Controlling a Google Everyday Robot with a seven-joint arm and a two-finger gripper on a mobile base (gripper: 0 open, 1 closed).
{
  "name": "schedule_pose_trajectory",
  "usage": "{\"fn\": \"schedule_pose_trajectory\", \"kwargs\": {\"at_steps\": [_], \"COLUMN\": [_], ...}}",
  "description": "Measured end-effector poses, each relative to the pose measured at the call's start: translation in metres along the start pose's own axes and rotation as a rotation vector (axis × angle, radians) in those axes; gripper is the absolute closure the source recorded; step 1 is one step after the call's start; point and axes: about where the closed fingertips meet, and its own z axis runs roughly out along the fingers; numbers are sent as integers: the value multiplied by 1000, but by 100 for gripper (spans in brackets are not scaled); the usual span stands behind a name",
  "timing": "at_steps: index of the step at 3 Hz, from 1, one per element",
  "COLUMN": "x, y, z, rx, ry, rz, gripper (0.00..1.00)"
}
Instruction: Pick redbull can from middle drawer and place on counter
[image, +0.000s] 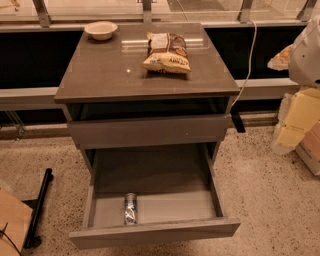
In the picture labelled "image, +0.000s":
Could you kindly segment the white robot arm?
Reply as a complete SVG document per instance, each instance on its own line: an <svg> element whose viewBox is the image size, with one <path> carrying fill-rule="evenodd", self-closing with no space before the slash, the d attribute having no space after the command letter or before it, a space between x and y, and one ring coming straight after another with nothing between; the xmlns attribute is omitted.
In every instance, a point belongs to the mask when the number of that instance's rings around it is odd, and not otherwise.
<svg viewBox="0 0 320 256"><path fill-rule="evenodd" d="M295 94L284 95L271 142L271 149L284 155L294 150L320 120L320 15L312 18L295 41L267 66L287 70L289 78L300 86Z"/></svg>

